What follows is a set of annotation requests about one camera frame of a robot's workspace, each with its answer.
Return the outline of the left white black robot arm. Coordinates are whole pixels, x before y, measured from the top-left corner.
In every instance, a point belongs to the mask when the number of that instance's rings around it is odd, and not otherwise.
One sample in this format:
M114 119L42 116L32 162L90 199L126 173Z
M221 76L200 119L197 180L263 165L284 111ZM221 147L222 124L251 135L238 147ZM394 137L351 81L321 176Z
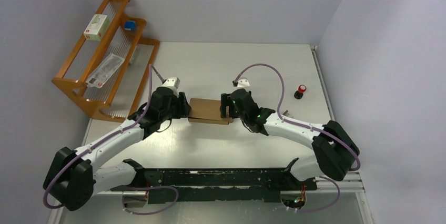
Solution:
M147 183L145 169L138 162L125 159L108 168L103 164L131 145L159 133L165 121L187 118L190 112L191 106L184 92L158 87L149 101L114 131L74 150L60 149L43 184L44 205L54 209L55 206L48 203L48 196L53 196L60 202L59 208L74 211L102 191L117 187L140 190Z

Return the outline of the brown cardboard box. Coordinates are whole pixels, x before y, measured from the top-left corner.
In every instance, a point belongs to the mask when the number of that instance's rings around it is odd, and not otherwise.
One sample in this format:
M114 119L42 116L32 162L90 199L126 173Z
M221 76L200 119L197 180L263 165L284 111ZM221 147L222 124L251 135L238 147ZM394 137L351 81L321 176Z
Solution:
M232 118L221 118L220 101L213 99L191 98L191 112L188 116L190 123L203 123L214 125L229 125L234 122Z

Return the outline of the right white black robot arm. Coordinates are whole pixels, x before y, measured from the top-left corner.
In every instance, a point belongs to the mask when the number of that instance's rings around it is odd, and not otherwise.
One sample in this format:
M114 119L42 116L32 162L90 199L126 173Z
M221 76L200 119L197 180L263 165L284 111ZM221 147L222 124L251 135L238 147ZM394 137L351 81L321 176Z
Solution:
M243 88L221 94L220 116L239 118L252 133L281 137L312 151L288 165L283 180L289 189L320 176L342 181L349 171L360 167L359 148L336 121L313 124L286 117L277 110L259 107L251 92Z

